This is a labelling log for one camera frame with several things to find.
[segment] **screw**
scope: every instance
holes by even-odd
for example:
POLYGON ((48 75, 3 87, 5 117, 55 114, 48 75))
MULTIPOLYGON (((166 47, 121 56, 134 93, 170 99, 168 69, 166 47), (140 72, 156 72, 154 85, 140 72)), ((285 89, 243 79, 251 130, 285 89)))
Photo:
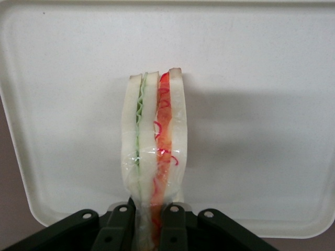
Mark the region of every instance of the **screw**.
POLYGON ((214 214, 213 214, 212 212, 210 212, 210 211, 206 211, 206 212, 204 213, 204 216, 207 217, 207 218, 213 218, 213 217, 214 217, 214 214))
POLYGON ((179 208, 176 207, 176 206, 172 206, 172 207, 170 207, 170 211, 176 213, 176 212, 179 211, 179 208))
POLYGON ((127 210, 128 210, 128 208, 126 208, 126 207, 122 207, 122 208, 119 209, 120 212, 126 212, 127 210))
POLYGON ((92 216, 91 213, 86 213, 86 214, 83 215, 83 219, 88 219, 88 218, 90 218, 91 216, 92 216))

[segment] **table surface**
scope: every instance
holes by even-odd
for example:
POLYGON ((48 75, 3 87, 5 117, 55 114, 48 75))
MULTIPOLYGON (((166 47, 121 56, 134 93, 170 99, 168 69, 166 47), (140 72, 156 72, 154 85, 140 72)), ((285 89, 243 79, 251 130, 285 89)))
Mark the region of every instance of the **table surface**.
MULTIPOLYGON (((43 229, 31 215, 0 100, 0 250, 43 229)), ((335 224, 309 239, 265 240, 282 251, 335 250, 335 224)))

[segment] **white tray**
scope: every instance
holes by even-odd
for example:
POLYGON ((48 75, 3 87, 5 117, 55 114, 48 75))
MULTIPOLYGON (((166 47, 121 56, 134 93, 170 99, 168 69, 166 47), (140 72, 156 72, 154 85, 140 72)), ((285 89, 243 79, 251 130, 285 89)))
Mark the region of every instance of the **white tray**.
POLYGON ((264 237, 335 212, 335 4, 6 1, 0 87, 29 205, 50 225, 128 198, 127 79, 181 67, 185 202, 264 237))

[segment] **white bread slice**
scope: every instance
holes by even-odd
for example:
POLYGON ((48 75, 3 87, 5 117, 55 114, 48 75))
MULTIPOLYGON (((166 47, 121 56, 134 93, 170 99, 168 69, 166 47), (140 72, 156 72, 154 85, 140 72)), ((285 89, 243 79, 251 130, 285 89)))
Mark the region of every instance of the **white bread slice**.
POLYGON ((172 156, 169 179, 164 195, 164 201, 170 203, 181 189, 187 159, 187 119, 182 70, 172 68, 170 74, 170 95, 172 119, 170 121, 172 156))
POLYGON ((157 87, 159 72, 147 75, 143 95, 142 118, 139 123, 141 203, 150 206, 153 194, 153 179, 157 171, 157 147, 154 134, 154 120, 157 110, 157 87))
POLYGON ((142 81, 142 74, 131 76, 125 95, 121 118, 121 171, 124 187, 131 195, 140 200, 139 184, 137 182, 136 155, 136 110, 137 100, 142 81))

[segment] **plastic wrap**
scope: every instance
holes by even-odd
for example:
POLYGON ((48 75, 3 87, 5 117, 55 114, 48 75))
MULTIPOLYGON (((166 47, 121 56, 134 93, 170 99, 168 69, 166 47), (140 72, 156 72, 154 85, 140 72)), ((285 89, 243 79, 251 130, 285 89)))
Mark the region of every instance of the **plastic wrap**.
POLYGON ((137 250, 156 250, 162 206, 182 198, 187 124, 182 73, 131 76, 122 111, 124 185, 137 207, 137 250))

